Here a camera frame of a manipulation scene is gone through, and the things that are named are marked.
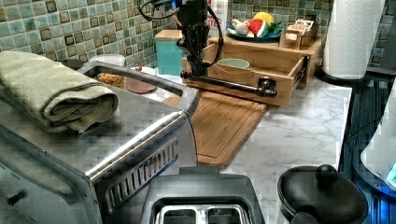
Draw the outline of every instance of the kitchen counter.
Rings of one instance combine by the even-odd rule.
[[[266,224],[288,223],[278,209],[276,191],[285,171],[300,165],[337,166],[350,94],[350,88],[314,77],[306,89],[294,92],[290,107],[270,106],[231,165],[222,171],[251,179]],[[162,101],[170,93],[158,89],[144,95]],[[0,210],[11,212],[5,197],[0,200]],[[0,214],[0,223],[27,223],[12,212]]]

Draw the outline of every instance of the tile backsplash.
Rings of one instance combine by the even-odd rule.
[[[119,53],[128,66],[156,66],[154,36],[176,26],[170,19],[146,21],[136,2],[0,0],[0,49],[83,62]]]
[[[327,33],[334,0],[229,0],[228,24],[271,13],[283,26],[304,15],[317,15],[319,32]],[[156,66],[154,36],[176,29],[171,19],[146,21],[136,0],[0,0],[0,50],[45,55],[56,61],[119,53],[128,66]],[[379,66],[394,5],[387,4],[370,58]]]

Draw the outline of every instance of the folded towel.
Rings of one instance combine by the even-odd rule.
[[[119,98],[97,80],[33,53],[0,52],[0,96],[48,133],[85,132],[110,119]]]

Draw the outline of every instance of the wooden cutting board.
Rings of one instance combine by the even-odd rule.
[[[199,165],[226,168],[262,120],[268,105],[210,91],[200,91],[201,99],[192,116],[192,128]],[[178,96],[163,102],[175,106]]]

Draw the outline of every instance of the paper towel roll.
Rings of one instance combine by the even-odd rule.
[[[322,70],[331,77],[364,77],[385,0],[335,0]]]

